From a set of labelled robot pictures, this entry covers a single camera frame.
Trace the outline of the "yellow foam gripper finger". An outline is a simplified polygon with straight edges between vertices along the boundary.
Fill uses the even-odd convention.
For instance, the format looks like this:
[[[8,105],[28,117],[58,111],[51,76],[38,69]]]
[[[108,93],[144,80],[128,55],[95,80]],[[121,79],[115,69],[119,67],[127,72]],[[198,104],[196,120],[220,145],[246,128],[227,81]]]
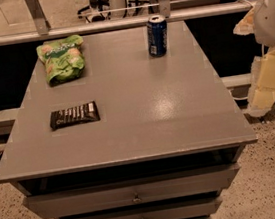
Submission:
[[[247,113],[252,117],[261,117],[275,103],[275,47],[269,48],[262,57],[256,56],[251,71]]]
[[[236,35],[244,35],[254,33],[254,8],[251,8],[250,11],[246,13],[246,15],[239,21],[238,24],[235,25],[233,29],[233,33]]]

